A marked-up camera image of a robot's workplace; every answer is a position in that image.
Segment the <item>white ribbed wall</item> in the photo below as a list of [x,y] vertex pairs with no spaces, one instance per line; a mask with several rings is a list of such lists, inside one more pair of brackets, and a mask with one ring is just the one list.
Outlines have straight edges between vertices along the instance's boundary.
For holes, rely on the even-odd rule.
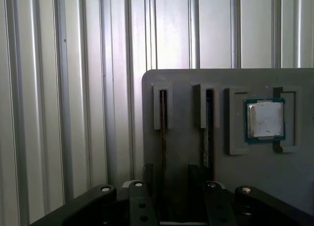
[[314,0],[0,0],[0,226],[140,178],[150,69],[313,67]]

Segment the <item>mounting hole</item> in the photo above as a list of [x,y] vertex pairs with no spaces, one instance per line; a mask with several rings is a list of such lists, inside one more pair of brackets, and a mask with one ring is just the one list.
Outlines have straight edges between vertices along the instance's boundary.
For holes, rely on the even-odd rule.
[[109,187],[102,188],[102,191],[103,191],[103,192],[108,192],[109,190],[110,190]]
[[147,222],[148,221],[148,217],[146,215],[141,216],[141,221],[142,222]]
[[228,222],[226,218],[220,218],[219,220],[220,220],[220,222],[223,222],[223,223]]

